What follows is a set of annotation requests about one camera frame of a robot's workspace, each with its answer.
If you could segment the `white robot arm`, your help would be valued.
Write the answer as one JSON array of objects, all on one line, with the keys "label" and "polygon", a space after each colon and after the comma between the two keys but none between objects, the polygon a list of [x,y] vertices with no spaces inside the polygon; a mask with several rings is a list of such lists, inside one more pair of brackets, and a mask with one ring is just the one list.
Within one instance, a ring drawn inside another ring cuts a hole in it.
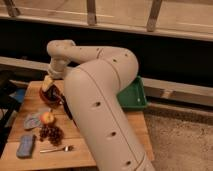
[{"label": "white robot arm", "polygon": [[155,171],[118,100],[138,73],[130,50],[78,46],[71,40],[47,44],[48,74],[64,80],[64,96],[99,171]]}]

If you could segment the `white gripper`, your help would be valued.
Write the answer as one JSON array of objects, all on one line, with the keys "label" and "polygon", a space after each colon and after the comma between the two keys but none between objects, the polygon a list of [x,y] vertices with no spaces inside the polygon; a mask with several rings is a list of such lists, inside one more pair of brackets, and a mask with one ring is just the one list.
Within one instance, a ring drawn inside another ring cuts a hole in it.
[{"label": "white gripper", "polygon": [[53,79],[63,79],[66,75],[66,65],[64,63],[50,63],[47,70],[49,75],[44,77],[42,91],[46,92],[53,85]]}]

